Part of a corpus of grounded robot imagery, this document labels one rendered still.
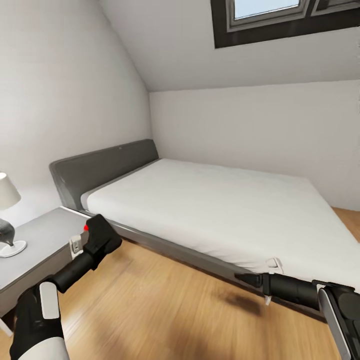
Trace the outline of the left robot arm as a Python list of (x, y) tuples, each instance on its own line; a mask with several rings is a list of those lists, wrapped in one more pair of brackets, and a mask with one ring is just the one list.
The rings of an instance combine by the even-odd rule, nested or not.
[(17, 299), (11, 360), (70, 360), (61, 323), (58, 291), (64, 294), (89, 270), (95, 271), (107, 255), (99, 251), (111, 240), (82, 246), (80, 234), (69, 239), (72, 261), (49, 274)]

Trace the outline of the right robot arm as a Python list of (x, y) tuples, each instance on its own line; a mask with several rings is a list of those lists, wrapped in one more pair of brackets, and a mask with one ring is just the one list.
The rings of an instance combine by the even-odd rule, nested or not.
[[(303, 305), (325, 314), (328, 326), (340, 353), (341, 360), (360, 360), (360, 294), (352, 286), (324, 282), (311, 282), (284, 275), (278, 257), (266, 260), (269, 272), (254, 274), (235, 273), (243, 281), (265, 296), (273, 296), (289, 303)], [(324, 285), (317, 292), (317, 284)]]

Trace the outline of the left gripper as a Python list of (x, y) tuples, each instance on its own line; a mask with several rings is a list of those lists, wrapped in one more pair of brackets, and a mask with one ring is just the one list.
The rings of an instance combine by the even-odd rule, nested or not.
[(98, 253), (111, 240), (111, 238), (112, 237), (109, 236), (94, 245), (86, 243), (82, 246), (82, 253), (65, 266), (74, 274), (77, 281), (80, 280), (89, 270), (95, 271), (98, 268), (98, 264), (107, 255), (104, 252), (101, 252), (100, 254)]

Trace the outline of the digital camera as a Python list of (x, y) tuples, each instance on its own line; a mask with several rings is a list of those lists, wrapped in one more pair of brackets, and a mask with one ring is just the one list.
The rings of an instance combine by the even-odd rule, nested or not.
[(112, 226), (104, 219), (101, 214), (90, 217), (86, 221), (83, 229), (88, 231), (87, 242), (91, 246), (107, 237), (111, 237), (111, 240), (99, 251), (98, 254), (101, 252), (110, 254), (118, 249), (123, 242), (120, 235), (112, 228)]

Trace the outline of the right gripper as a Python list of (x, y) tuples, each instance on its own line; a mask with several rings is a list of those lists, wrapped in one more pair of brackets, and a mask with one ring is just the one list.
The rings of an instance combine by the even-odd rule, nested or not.
[(298, 279), (284, 274), (270, 274), (269, 272), (254, 274), (235, 273), (234, 277), (243, 281), (257, 290), (262, 291), (265, 296), (273, 296), (289, 303), (299, 305)]

